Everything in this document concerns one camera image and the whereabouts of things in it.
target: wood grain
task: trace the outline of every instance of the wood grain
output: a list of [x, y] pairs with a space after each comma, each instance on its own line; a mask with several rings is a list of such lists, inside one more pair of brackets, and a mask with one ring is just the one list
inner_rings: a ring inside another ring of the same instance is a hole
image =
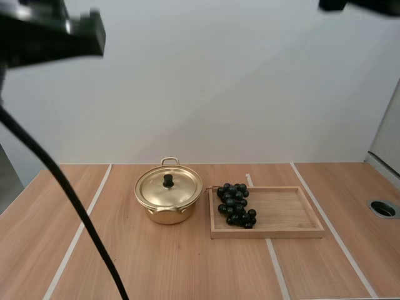
[[[150, 166], [113, 166], [91, 218], [131, 299], [282, 299], [265, 240], [211, 240], [208, 195], [181, 224], [150, 221], [134, 198]], [[245, 180], [241, 166], [194, 165], [204, 186]], [[84, 231], [53, 299], [119, 299]]]
[[[107, 166], [63, 166], [87, 208]], [[80, 220], [48, 171], [0, 216], [0, 299], [42, 299]]]
[[[251, 165], [246, 172], [255, 186], [301, 186], [289, 164]], [[311, 199], [306, 197], [321, 220], [326, 237], [272, 240], [291, 299], [370, 297]]]
[[400, 205], [400, 192], [368, 163], [296, 167], [377, 295], [399, 297], [400, 219], [381, 219], [366, 202]]
[[298, 186], [248, 187], [246, 209], [257, 211], [252, 229], [230, 226], [218, 212], [217, 188], [209, 190], [212, 239], [321, 238], [324, 228]]

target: white stripe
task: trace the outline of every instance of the white stripe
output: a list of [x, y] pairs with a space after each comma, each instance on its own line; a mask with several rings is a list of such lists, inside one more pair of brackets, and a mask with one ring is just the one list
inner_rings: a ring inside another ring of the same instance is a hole
[[[246, 174], [246, 178], [249, 183], [249, 186], [254, 186], [253, 181], [251, 180], [250, 174]], [[279, 265], [278, 258], [276, 257], [273, 242], [271, 241], [271, 239], [266, 239], [266, 241], [267, 241], [269, 255], [271, 257], [272, 264], [274, 265], [277, 281], [279, 283], [279, 287], [281, 288], [282, 297], [284, 300], [290, 300], [288, 288], [286, 287], [286, 283], [285, 283], [285, 279], [283, 278], [281, 266]]]
[[358, 277], [360, 278], [361, 282], [364, 284], [365, 288], [367, 289], [369, 295], [372, 298], [377, 298], [378, 295], [375, 293], [373, 287], [370, 285], [370, 283], [368, 282], [368, 280], [366, 279], [366, 277], [364, 276], [363, 272], [360, 270], [359, 266], [357, 265], [356, 261], [354, 260], [354, 258], [351, 256], [349, 250], [347, 249], [346, 245], [343, 243], [342, 239], [340, 238], [338, 232], [336, 232], [335, 228], [333, 227], [332, 223], [330, 222], [330, 220], [328, 219], [328, 217], [326, 216], [325, 212], [323, 211], [322, 207], [319, 205], [317, 199], [315, 198], [313, 192], [311, 192], [310, 188], [308, 187], [308, 185], [306, 184], [306, 182], [304, 181], [303, 177], [300, 175], [298, 169], [296, 168], [296, 166], [294, 165], [293, 162], [290, 163], [290, 165], [293, 168], [293, 171], [296, 173], [296, 175], [298, 176], [299, 180], [301, 181], [302, 185], [304, 186], [304, 188], [306, 189], [307, 193], [310, 195], [311, 200], [313, 201], [313, 203], [315, 204], [315, 206], [317, 207], [319, 213], [321, 214], [322, 218], [324, 219], [325, 223], [327, 224], [329, 230], [332, 232], [333, 236], [335, 237], [337, 243], [339, 244], [340, 248], [342, 248], [342, 251], [344, 253], [344, 255], [347, 257], [347, 259], [349, 260], [351, 266], [353, 267], [353, 269], [355, 270], [355, 272], [357, 273]]
[[[90, 216], [90, 213], [93, 210], [94, 205], [98, 201], [99, 196], [101, 194], [101, 191], [103, 190], [103, 187], [104, 187], [104, 185], [105, 185], [105, 183], [107, 181], [107, 178], [108, 178], [108, 176], [110, 174], [110, 171], [111, 171], [111, 166], [112, 166], [112, 164], [109, 165], [109, 167], [107, 169], [107, 172], [105, 173], [105, 175], [104, 175], [104, 177], [103, 177], [103, 179], [102, 179], [102, 181], [101, 181], [101, 183], [99, 185], [99, 188], [97, 189], [97, 192], [95, 193], [95, 195], [93, 197], [93, 200], [90, 203], [90, 205], [89, 205], [89, 207], [88, 207], [88, 209], [86, 211], [89, 216]], [[45, 293], [45, 295], [43, 297], [43, 300], [50, 299], [51, 294], [53, 293], [54, 289], [56, 288], [57, 283], [58, 283], [61, 275], [63, 274], [64, 269], [65, 269], [65, 267], [66, 267], [66, 265], [68, 263], [68, 260], [71, 257], [71, 254], [73, 253], [76, 244], [78, 243], [78, 239], [81, 236], [83, 228], [84, 228], [84, 225], [81, 222], [81, 224], [79, 225], [79, 227], [78, 227], [78, 229], [76, 231], [76, 234], [75, 234], [74, 238], [72, 239], [72, 241], [71, 241], [71, 243], [70, 243], [70, 245], [68, 247], [67, 252], [64, 255], [64, 258], [61, 261], [60, 266], [58, 267], [58, 270], [57, 270], [56, 274], [54, 275], [54, 278], [51, 281], [51, 284], [50, 284], [49, 288], [47, 289], [47, 292]]]

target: grape bunch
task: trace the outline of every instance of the grape bunch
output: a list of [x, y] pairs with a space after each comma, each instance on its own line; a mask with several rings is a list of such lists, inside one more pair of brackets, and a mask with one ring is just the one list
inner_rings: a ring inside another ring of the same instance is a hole
[[253, 228], [257, 222], [257, 212], [254, 209], [246, 212], [244, 209], [248, 205], [245, 198], [249, 196], [248, 187], [244, 183], [236, 183], [234, 186], [226, 183], [217, 189], [217, 195], [223, 203], [218, 206], [218, 211], [227, 215], [226, 222], [229, 225]]

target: wooden tray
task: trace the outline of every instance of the wooden tray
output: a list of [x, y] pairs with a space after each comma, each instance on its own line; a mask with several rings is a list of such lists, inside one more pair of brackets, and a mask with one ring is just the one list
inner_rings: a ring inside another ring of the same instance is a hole
[[209, 190], [211, 239], [321, 238], [324, 228], [299, 186], [248, 187], [246, 210], [257, 211], [252, 229], [226, 224], [218, 211], [217, 188]]

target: black cable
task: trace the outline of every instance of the black cable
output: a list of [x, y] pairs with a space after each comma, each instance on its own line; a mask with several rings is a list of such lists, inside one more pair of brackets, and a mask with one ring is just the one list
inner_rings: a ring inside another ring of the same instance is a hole
[[[4, 73], [1, 74], [0, 70], [0, 91], [1, 84], [4, 80]], [[129, 300], [128, 294], [126, 293], [124, 284], [119, 277], [117, 269], [111, 258], [109, 257], [106, 248], [100, 240], [98, 233], [96, 232], [92, 221], [90, 220], [88, 214], [85, 211], [82, 203], [80, 202], [78, 196], [76, 195], [74, 189], [70, 185], [69, 181], [65, 177], [64, 173], [61, 171], [59, 166], [51, 159], [50, 155], [13, 119], [12, 116], [3, 108], [1, 105], [0, 97], [0, 121], [8, 128], [26, 147], [28, 147], [50, 170], [51, 174], [56, 178], [67, 197], [71, 201], [74, 209], [81, 218], [83, 224], [85, 225], [87, 232], [89, 233], [94, 245], [96, 246], [102, 260], [105, 262], [112, 278], [118, 288], [118, 291], [123, 300]]]
[[381, 163], [389, 172], [391, 172], [393, 175], [395, 175], [398, 179], [400, 179], [400, 174], [393, 169], [391, 166], [389, 166], [386, 162], [384, 162], [383, 159], [381, 159], [378, 155], [375, 153], [368, 151], [368, 154], [371, 155], [374, 159], [376, 159], [379, 163]]

